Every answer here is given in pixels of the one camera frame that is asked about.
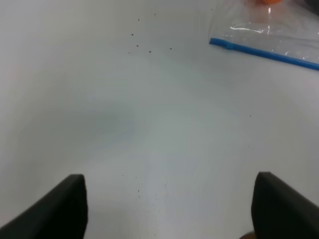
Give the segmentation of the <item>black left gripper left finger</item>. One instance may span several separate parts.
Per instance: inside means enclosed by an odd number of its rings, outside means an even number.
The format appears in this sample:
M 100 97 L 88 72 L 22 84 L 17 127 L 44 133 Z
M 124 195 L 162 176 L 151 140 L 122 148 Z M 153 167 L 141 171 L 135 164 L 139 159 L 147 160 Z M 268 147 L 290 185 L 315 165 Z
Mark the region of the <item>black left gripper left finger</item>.
M 0 228 L 2 239 L 82 239 L 88 224 L 85 177 L 71 174 Z

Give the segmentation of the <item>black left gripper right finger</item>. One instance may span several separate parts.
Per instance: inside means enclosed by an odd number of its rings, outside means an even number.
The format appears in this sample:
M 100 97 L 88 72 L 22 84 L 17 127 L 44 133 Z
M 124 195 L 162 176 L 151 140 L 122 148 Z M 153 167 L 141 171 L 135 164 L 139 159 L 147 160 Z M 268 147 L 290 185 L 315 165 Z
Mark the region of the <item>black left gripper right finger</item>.
M 251 217 L 257 239 L 319 237 L 319 207 L 270 172 L 256 177 Z

